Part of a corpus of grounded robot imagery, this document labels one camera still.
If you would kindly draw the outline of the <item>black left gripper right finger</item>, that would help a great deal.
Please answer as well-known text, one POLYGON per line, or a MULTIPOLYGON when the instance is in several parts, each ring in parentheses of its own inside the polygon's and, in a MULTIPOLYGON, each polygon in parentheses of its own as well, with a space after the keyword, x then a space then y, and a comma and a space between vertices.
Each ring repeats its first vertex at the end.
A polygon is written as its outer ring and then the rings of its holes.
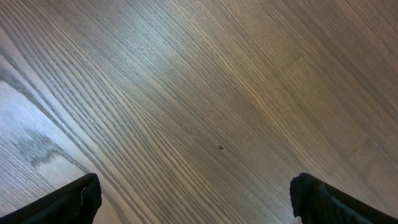
POLYGON ((289 192, 294 217, 300 217, 303 224, 397 224, 396 218, 308 173, 294 177, 289 192))

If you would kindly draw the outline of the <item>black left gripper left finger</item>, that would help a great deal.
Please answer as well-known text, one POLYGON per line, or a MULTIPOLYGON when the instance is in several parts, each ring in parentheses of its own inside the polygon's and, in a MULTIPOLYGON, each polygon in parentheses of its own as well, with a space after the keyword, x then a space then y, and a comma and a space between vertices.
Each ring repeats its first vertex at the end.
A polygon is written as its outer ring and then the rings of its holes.
POLYGON ((99 178, 89 173, 1 217, 1 223, 92 224, 101 204, 99 178))

